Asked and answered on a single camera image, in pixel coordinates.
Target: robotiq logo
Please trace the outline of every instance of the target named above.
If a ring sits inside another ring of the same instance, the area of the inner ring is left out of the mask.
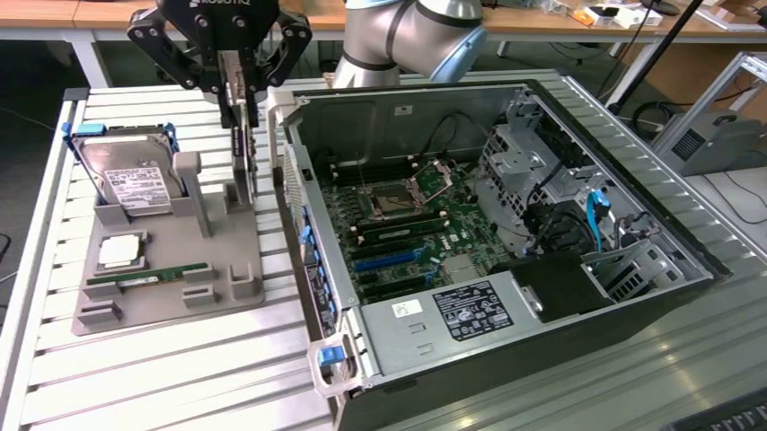
[[[198,7],[200,4],[235,4],[239,6],[250,6],[251,0],[191,0],[190,7]]]

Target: slotted metal surface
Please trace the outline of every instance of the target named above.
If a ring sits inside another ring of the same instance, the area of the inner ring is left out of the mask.
[[[230,131],[216,105],[176,86],[95,91],[76,123],[134,126],[172,122],[180,148],[202,152],[204,191],[231,180]],[[70,332],[88,236],[94,188],[66,155],[48,236],[55,238],[39,325],[23,352],[3,429],[331,429],[330,408],[312,390],[308,336],[270,168],[266,131],[255,130],[256,221],[266,302],[246,311],[150,324],[86,337]],[[35,311],[30,318],[38,319]]]
[[[679,178],[658,168],[642,142],[571,78],[554,71],[467,78],[502,79],[544,84],[735,275],[630,341],[387,429],[658,429],[767,384],[763,251]],[[304,80],[292,88],[320,88],[323,83]],[[172,122],[182,149],[203,152],[206,188],[231,180],[228,132],[199,92],[175,86],[107,89],[94,92],[87,107],[79,105],[78,120],[108,126]],[[70,333],[70,319],[92,223],[92,188],[67,156],[62,186],[54,188],[50,241],[24,317],[4,430],[331,429],[330,410],[312,391],[303,357],[307,335],[264,130],[255,136],[258,224],[271,278],[266,304],[84,338]]]

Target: blue clip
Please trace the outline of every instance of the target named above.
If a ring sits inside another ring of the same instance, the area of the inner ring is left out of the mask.
[[[328,366],[344,362],[347,360],[347,353],[342,346],[331,346],[320,348],[318,352],[318,362],[320,366]]]
[[[588,226],[595,233],[596,237],[596,252],[602,252],[602,233],[599,232],[599,226],[596,225],[596,206],[610,207],[608,197],[604,196],[602,190],[595,190],[588,193],[586,199],[586,219],[588,220]]]
[[[302,244],[307,243],[307,239],[310,238],[310,235],[312,234],[312,227],[307,224],[306,226],[303,226],[303,231],[302,231]]]

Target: warning sticker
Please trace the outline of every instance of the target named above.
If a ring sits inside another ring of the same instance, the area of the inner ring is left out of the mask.
[[[490,281],[434,294],[434,301],[456,341],[514,325]]]

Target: pcie slot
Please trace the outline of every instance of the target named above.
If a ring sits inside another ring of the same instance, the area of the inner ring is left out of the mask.
[[[331,172],[334,183],[339,187],[348,187],[359,186],[363,182],[375,183],[403,180],[412,175],[412,167],[408,162],[402,162],[383,166],[344,166],[335,168]]]
[[[391,283],[384,283],[378,286],[366,286],[364,294],[366,296],[400,296],[411,292],[418,291],[420,288],[431,284],[431,276],[424,274],[422,276],[415,276],[406,278],[403,280],[394,281]]]
[[[371,258],[383,254],[394,253],[402,250],[414,248],[411,241],[388,242],[386,245],[366,247],[364,249],[355,250],[350,253],[354,260]]]
[[[415,262],[420,253],[426,247],[407,251],[404,253],[395,254],[394,256],[386,256],[379,259],[364,260],[363,262],[355,263],[355,272],[370,271],[372,269],[392,267],[394,265],[400,265],[403,263]]]
[[[415,215],[407,215],[404,217],[392,218],[391,220],[382,220],[380,222],[372,222],[366,224],[356,224],[354,226],[352,232],[355,233],[366,233],[375,231],[378,229],[383,229],[391,226],[403,226],[406,224],[412,224],[420,221],[428,220],[439,220],[440,218],[446,217],[447,213],[443,212],[440,209],[430,212],[422,213]]]

